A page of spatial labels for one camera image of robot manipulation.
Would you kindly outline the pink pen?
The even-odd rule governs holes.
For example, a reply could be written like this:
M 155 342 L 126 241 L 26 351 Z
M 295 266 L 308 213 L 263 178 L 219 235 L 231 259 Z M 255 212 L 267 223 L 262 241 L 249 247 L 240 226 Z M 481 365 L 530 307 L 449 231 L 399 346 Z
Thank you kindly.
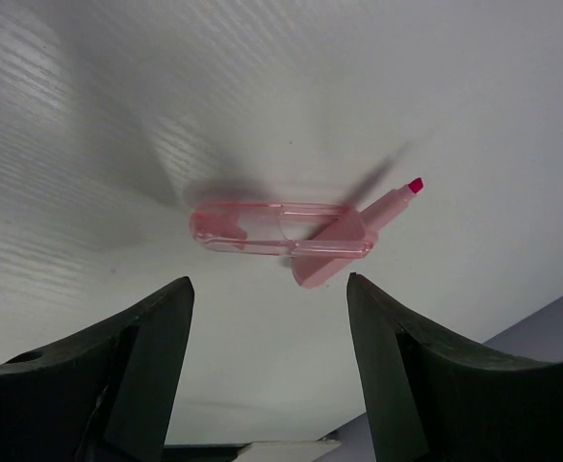
M 423 189 L 418 177 L 392 189 L 362 211 L 351 209 L 324 226 L 308 242 L 318 252 L 292 259 L 294 280 L 303 288 L 316 288 L 347 267 L 367 256 L 378 242 L 380 231 L 402 212 Z
M 306 203 L 209 203 L 191 215 L 193 239 L 208 250 L 266 256 L 314 256 L 308 242 L 352 208 Z

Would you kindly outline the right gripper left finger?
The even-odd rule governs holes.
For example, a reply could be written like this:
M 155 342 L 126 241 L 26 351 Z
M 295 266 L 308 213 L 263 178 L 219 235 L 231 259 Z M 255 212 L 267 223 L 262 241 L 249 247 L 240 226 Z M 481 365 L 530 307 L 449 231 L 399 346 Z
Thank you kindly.
M 0 461 L 159 461 L 187 349 L 187 277 L 0 364 Z

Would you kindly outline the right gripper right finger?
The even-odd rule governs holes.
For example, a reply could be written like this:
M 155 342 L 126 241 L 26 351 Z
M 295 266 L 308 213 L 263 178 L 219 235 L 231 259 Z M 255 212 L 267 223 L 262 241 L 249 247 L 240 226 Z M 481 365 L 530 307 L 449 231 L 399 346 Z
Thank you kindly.
M 346 300 L 377 460 L 563 461 L 563 362 L 470 340 L 357 273 Z

